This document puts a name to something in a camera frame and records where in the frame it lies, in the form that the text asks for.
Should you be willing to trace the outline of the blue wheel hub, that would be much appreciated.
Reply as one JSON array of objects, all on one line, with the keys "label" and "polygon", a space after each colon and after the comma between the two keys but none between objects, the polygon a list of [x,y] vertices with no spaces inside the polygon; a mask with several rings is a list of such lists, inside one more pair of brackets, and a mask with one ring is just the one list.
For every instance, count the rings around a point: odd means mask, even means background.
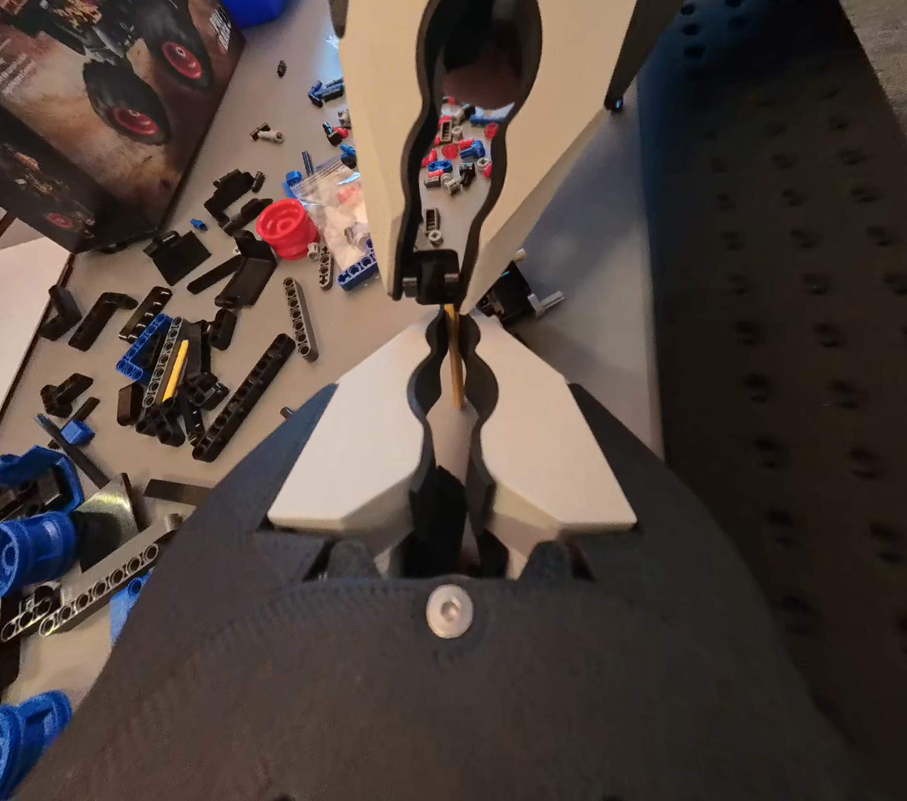
[{"label": "blue wheel hub", "polygon": [[1,705],[1,798],[8,799],[69,722],[73,710],[60,690]]},{"label": "blue wheel hub", "polygon": [[1,596],[61,578],[76,550],[76,529],[64,512],[1,523]]}]

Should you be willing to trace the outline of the long thin black axle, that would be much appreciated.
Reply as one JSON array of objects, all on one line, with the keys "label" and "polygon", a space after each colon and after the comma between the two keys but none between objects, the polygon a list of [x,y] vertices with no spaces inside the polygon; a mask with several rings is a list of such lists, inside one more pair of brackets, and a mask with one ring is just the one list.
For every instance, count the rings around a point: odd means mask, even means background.
[{"label": "long thin black axle", "polygon": [[97,467],[97,465],[85,455],[78,446],[69,443],[65,439],[62,430],[51,421],[50,417],[39,413],[34,416],[34,420],[39,427],[44,432],[48,433],[51,439],[59,445],[62,454],[74,464],[74,467],[84,474],[96,487],[103,488],[111,481],[111,476],[106,474],[100,467]]}]

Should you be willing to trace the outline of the black toy set box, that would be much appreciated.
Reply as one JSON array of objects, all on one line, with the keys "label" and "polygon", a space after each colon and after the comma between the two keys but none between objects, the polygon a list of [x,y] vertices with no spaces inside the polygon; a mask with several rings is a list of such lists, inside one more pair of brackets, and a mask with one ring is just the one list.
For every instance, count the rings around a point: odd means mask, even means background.
[{"label": "black toy set box", "polygon": [[2,211],[71,253],[152,234],[244,45],[221,0],[1,0]]}]

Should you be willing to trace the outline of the grey desk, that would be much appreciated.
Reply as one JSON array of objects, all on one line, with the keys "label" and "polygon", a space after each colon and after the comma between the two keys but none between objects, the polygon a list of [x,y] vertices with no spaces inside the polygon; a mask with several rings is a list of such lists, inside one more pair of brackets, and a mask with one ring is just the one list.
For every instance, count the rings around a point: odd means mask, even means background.
[{"label": "grey desk", "polygon": [[[332,151],[321,113],[309,103],[310,85],[342,75],[326,0],[291,0],[277,21],[245,34],[246,46],[167,229],[187,230],[201,218],[214,179],[233,169],[264,172],[263,192],[276,196],[285,173],[298,169],[302,152],[316,163]],[[278,78],[278,62],[287,73]],[[283,144],[253,141],[269,124]],[[541,298],[555,291],[565,301],[517,330],[547,363],[583,385],[648,447],[661,455],[659,400],[653,367],[649,244],[643,207],[638,101],[634,88],[618,115],[606,117],[573,166],[526,242],[523,275]],[[35,343],[2,419],[2,452],[21,454],[49,438],[34,421],[42,409],[40,387],[74,372],[94,379],[89,394],[100,400],[90,416],[95,438],[88,455],[109,475],[125,473],[137,499],[151,479],[213,487],[277,426],[284,407],[297,408],[326,384],[390,341],[419,307],[391,301],[379,282],[345,293],[322,291],[315,263],[280,263],[263,295],[240,312],[231,347],[213,366],[230,389],[237,387],[268,344],[289,323],[282,279],[293,276],[308,301],[320,357],[291,358],[266,390],[219,459],[194,460],[189,446],[170,447],[116,423],[123,377],[115,363],[124,353],[117,332],[128,318],[118,313],[86,353],[66,339]]]}]

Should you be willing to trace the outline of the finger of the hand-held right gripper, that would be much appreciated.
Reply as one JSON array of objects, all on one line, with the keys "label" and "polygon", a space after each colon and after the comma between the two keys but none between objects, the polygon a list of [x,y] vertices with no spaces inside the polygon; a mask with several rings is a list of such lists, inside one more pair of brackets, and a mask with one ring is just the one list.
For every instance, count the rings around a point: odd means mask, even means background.
[{"label": "finger of the hand-held right gripper", "polygon": [[436,120],[425,56],[428,26],[441,0],[347,0],[339,41],[347,104],[377,265],[388,295],[402,298],[407,224],[419,169]]},{"label": "finger of the hand-held right gripper", "polygon": [[526,1],[528,79],[492,141],[491,187],[463,255],[461,313],[504,271],[603,119],[637,1]]}]

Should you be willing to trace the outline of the short yellow axle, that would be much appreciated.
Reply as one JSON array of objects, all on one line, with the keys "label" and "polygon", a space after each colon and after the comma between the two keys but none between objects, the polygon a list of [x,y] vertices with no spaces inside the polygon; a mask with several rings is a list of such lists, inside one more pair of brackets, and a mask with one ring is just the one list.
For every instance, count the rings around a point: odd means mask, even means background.
[{"label": "short yellow axle", "polygon": [[180,342],[179,349],[173,359],[169,375],[165,382],[165,388],[162,393],[162,404],[167,403],[174,398],[176,391],[180,385],[183,370],[186,365],[186,360],[188,356],[189,341],[184,340]]}]

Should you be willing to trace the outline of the red wheel hub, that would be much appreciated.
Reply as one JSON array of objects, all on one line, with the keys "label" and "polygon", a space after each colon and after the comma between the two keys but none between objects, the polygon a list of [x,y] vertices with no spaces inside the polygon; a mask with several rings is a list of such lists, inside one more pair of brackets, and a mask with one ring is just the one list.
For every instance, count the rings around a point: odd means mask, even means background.
[{"label": "red wheel hub", "polygon": [[278,257],[294,262],[308,256],[309,245],[316,246],[321,235],[301,201],[284,198],[267,206],[256,218],[258,236]]}]

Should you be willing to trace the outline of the pile of black and blue bricks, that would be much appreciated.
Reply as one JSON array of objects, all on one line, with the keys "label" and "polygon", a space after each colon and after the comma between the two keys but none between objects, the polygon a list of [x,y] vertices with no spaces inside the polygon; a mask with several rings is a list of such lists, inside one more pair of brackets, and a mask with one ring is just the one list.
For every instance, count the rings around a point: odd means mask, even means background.
[{"label": "pile of black and blue bricks", "polygon": [[[245,229],[237,225],[230,228],[233,240],[242,230]],[[240,266],[238,254],[236,245],[234,254],[225,263],[191,282],[188,290],[195,294],[231,279]],[[164,309],[171,297],[170,288],[157,287],[138,304],[128,295],[109,292],[101,296],[101,301],[106,300],[108,304],[98,303],[95,308],[114,309],[122,303],[134,309],[131,321],[122,331],[130,348],[155,316],[167,314]],[[132,383],[123,376],[116,406],[119,426],[133,428],[138,434],[153,437],[167,446],[189,444],[193,459],[203,463],[220,457],[279,371],[297,353],[293,335],[278,333],[251,372],[230,390],[212,371],[210,352],[225,351],[231,346],[238,310],[218,307],[217,310],[210,320],[185,319],[180,342],[189,341],[188,356],[173,399],[143,414],[142,400],[150,379]],[[151,375],[162,336],[150,345]],[[90,376],[74,373],[59,386],[42,387],[43,414],[50,418],[72,414],[74,399],[93,383]],[[82,445],[85,438],[92,437],[91,428],[81,418],[68,420],[66,426],[71,428],[69,435],[59,427],[65,439],[84,452]],[[85,500],[73,512],[66,513],[77,534],[73,567],[57,580],[2,597],[2,615],[6,616],[2,620],[2,660],[11,659],[14,668],[11,676],[2,679],[2,686],[10,684],[18,674],[22,639],[33,634],[46,637],[68,631],[103,608],[131,578],[153,568],[162,546],[183,521],[180,515],[171,514],[142,526],[127,475],[119,474],[105,487],[98,488],[78,469],[77,472]]]}]

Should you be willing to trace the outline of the clear bag of parts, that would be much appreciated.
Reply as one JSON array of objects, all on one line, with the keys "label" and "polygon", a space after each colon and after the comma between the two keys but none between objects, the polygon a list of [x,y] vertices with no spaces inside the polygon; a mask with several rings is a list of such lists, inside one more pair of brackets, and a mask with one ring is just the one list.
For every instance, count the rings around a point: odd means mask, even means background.
[{"label": "clear bag of parts", "polygon": [[358,261],[366,240],[372,239],[360,172],[334,157],[311,173],[289,172],[285,189],[301,201],[319,229],[334,258],[336,282],[337,274]]}]

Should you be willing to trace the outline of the black dotted mat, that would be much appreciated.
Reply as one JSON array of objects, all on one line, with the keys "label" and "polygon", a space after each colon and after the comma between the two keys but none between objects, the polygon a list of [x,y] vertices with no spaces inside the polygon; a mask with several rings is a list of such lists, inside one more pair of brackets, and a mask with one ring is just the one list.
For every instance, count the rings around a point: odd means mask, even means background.
[{"label": "black dotted mat", "polygon": [[905,137],[836,0],[686,0],[638,87],[667,461],[905,799]]}]

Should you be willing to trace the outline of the dark grey long beam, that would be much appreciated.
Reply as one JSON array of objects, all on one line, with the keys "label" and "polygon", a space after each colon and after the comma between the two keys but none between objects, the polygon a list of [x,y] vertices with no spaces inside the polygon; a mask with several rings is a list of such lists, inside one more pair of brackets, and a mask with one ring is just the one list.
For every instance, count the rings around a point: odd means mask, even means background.
[{"label": "dark grey long beam", "polygon": [[314,363],[319,357],[319,351],[304,292],[301,285],[292,277],[285,278],[282,285],[288,304],[296,351],[302,359]]}]

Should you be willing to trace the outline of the small black axle connector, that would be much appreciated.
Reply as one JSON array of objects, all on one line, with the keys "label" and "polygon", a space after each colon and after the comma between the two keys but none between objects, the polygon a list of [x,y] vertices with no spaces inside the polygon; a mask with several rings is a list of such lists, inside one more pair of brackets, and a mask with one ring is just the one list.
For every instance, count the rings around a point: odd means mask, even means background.
[{"label": "small black axle connector", "polygon": [[402,266],[402,296],[423,306],[458,306],[461,298],[460,263],[455,250],[414,251]]}]

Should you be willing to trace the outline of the black square panel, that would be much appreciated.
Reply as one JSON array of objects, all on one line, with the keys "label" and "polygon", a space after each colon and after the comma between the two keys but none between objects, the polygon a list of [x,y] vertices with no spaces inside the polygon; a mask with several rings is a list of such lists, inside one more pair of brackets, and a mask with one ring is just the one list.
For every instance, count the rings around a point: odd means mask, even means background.
[{"label": "black square panel", "polygon": [[194,231],[160,232],[143,248],[167,285],[175,285],[203,263],[211,253]]}]

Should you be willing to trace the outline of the black chassis on blue frame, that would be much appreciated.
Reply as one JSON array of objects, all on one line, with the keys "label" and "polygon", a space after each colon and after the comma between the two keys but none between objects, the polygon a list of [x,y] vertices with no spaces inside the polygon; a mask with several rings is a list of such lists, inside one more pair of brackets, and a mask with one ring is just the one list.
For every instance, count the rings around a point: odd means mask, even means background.
[{"label": "black chassis on blue frame", "polygon": [[85,500],[73,462],[36,445],[23,455],[1,455],[1,521],[44,512],[73,512]]}]

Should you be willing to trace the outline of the yellow axle with black connector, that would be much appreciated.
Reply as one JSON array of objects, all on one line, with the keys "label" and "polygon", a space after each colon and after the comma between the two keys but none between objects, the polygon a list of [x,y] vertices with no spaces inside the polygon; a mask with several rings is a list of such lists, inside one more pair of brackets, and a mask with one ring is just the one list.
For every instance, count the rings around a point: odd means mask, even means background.
[{"label": "yellow axle with black connector", "polygon": [[448,340],[453,404],[458,410],[465,406],[463,362],[460,349],[460,314],[451,303],[445,304],[445,322]]}]

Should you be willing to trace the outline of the pile of red and blue connectors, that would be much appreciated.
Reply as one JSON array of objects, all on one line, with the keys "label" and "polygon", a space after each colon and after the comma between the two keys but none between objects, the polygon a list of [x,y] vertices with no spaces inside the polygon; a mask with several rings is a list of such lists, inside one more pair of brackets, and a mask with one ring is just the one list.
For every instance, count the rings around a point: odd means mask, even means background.
[{"label": "pile of red and blue connectors", "polygon": [[[313,165],[310,155],[303,152],[305,176],[335,172],[341,183],[356,181],[359,176],[357,150],[351,139],[353,126],[344,80],[317,81],[308,96],[318,108],[338,102],[332,120],[322,122],[325,137],[337,152],[320,166]],[[501,116],[489,115],[471,103],[462,103],[443,94],[436,137],[421,160],[424,189],[446,190],[449,195],[457,195],[468,190],[477,179],[488,180],[492,172],[490,141],[502,120]]]}]

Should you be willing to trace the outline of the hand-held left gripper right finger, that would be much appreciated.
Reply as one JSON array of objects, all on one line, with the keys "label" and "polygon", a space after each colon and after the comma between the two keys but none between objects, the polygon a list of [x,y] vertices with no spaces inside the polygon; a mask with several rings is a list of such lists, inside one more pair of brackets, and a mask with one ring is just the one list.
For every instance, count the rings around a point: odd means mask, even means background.
[{"label": "hand-held left gripper right finger", "polygon": [[463,319],[476,415],[465,499],[484,569],[517,578],[540,544],[637,523],[567,379],[495,319]]}]

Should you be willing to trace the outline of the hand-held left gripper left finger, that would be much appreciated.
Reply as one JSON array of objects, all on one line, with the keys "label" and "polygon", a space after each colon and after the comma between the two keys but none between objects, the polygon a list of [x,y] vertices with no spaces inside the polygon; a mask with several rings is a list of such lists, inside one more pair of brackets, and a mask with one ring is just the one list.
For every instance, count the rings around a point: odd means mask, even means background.
[{"label": "hand-held left gripper left finger", "polygon": [[465,500],[437,464],[428,420],[443,390],[447,319],[430,311],[328,389],[269,523],[358,541],[372,556],[403,546],[403,568],[417,577],[456,569]]}]

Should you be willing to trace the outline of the person's right hand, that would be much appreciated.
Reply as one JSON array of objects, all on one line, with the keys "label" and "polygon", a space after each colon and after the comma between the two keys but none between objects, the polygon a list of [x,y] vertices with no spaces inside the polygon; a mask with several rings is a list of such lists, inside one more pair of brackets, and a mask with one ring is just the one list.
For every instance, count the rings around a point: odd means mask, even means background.
[{"label": "person's right hand", "polygon": [[458,103],[482,108],[514,104],[520,95],[521,79],[512,53],[491,39],[482,45],[470,64],[449,70],[442,92]]}]

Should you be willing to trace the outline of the blue angled beam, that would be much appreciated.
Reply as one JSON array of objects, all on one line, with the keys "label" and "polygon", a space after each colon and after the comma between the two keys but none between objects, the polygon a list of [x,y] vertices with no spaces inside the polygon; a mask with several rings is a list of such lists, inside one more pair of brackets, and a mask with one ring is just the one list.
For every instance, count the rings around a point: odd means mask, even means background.
[{"label": "blue angled beam", "polygon": [[155,316],[120,360],[117,361],[116,371],[120,375],[126,376],[132,383],[147,382],[151,377],[153,365],[153,361],[149,360],[152,354],[150,345],[160,335],[167,333],[172,322],[172,317],[165,313],[159,313]]},{"label": "blue angled beam", "polygon": [[365,242],[365,253],[355,263],[336,276],[336,283],[343,291],[351,291],[378,274],[376,253],[371,238]]}]

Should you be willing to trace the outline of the black curved panel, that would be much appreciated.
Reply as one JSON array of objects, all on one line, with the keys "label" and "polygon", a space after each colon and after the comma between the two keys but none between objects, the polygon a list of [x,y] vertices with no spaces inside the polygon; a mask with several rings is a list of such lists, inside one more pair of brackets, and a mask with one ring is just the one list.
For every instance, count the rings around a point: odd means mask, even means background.
[{"label": "black curved panel", "polygon": [[254,306],[278,265],[278,257],[265,240],[248,230],[235,235],[240,266],[215,297],[218,308],[238,310]]}]

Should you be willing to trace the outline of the black beam frame assembly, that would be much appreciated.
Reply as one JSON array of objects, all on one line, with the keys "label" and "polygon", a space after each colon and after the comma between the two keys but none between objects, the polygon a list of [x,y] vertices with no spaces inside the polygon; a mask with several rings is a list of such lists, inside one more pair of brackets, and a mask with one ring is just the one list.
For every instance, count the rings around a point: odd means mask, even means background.
[{"label": "black beam frame assembly", "polygon": [[561,291],[539,298],[519,268],[526,258],[525,248],[519,248],[505,271],[480,298],[477,308],[488,318],[497,319],[506,331],[512,331],[521,321],[539,319],[564,301]]}]

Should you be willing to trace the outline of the blue rectangular panel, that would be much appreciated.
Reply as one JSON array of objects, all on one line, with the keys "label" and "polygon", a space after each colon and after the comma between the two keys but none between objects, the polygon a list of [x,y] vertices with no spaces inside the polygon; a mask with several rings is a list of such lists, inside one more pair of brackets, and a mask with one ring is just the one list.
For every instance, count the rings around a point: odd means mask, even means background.
[{"label": "blue rectangular panel", "polygon": [[131,578],[121,590],[111,596],[110,608],[110,643],[115,645],[126,624],[131,611],[142,593],[142,589],[149,579],[153,569],[149,569],[140,576]]}]

